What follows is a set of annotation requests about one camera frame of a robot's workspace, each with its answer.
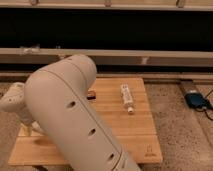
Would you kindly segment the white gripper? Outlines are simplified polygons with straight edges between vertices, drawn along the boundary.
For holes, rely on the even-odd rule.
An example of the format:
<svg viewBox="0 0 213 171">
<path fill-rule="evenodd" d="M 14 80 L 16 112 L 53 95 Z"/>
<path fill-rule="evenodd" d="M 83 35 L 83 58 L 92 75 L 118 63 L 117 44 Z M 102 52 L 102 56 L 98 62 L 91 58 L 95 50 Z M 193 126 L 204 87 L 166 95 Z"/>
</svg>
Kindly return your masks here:
<svg viewBox="0 0 213 171">
<path fill-rule="evenodd" d="M 18 116 L 22 123 L 21 128 L 23 129 L 25 136 L 30 136 L 32 134 L 32 127 L 34 131 L 45 134 L 44 130 L 37 122 L 35 122 L 34 118 L 29 113 L 19 112 Z"/>
</svg>

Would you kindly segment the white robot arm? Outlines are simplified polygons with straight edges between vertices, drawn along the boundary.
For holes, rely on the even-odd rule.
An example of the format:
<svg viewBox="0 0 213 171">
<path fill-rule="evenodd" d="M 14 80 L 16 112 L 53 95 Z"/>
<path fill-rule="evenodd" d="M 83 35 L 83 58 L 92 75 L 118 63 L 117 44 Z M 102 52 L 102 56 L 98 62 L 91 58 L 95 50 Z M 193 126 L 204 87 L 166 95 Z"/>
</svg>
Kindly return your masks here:
<svg viewBox="0 0 213 171">
<path fill-rule="evenodd" d="M 96 73 L 91 58 L 72 55 L 13 84 L 0 110 L 37 122 L 75 171 L 140 171 L 87 100 Z"/>
</svg>

